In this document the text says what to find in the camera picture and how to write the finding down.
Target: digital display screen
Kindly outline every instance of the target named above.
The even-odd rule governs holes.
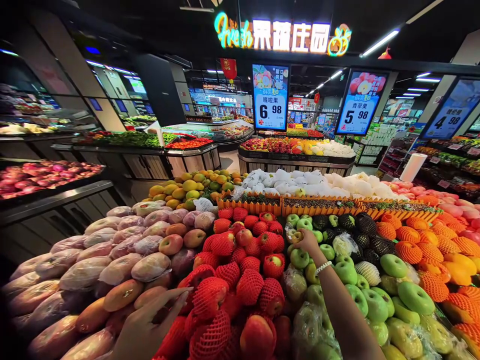
[[[350,72],[335,135],[367,134],[387,77],[386,72]]]
[[[286,131],[289,67],[253,64],[254,125]]]
[[[459,79],[425,125],[420,139],[451,139],[480,101],[480,80]]]

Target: ceiling light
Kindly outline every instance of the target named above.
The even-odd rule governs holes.
[[[388,42],[390,39],[395,37],[400,31],[398,30],[393,30],[391,33],[389,33],[387,36],[385,36],[382,40],[377,42],[375,45],[373,45],[371,48],[369,48],[367,51],[365,51],[363,54],[360,54],[360,57],[365,57],[373,53],[376,49],[381,47],[383,44]]]
[[[424,82],[424,83],[439,83],[440,82],[440,79],[434,79],[434,78],[430,78],[430,77],[421,77],[421,78],[417,78],[415,80],[420,81],[420,82]]]

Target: neon sign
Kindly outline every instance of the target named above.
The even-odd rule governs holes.
[[[293,53],[328,54],[343,56],[349,48],[352,31],[345,24],[335,29],[330,36],[330,24],[290,23],[288,21],[246,20],[238,24],[220,12],[214,28],[221,46],[225,48],[253,48]]]

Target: bracelet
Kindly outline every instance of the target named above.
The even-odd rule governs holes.
[[[315,270],[315,276],[318,276],[319,272],[321,272],[322,270],[325,270],[327,267],[329,267],[330,265],[332,265],[332,262],[331,261],[327,261],[326,263],[324,263],[322,266],[320,266],[319,268],[317,268]]]

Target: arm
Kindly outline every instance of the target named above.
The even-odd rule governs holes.
[[[302,229],[303,240],[294,245],[308,252],[319,268],[327,262],[319,248],[315,235]],[[325,306],[335,330],[335,337],[345,360],[369,359],[385,360],[377,340],[367,322],[355,305],[345,285],[340,281],[332,266],[327,266],[318,274]]]

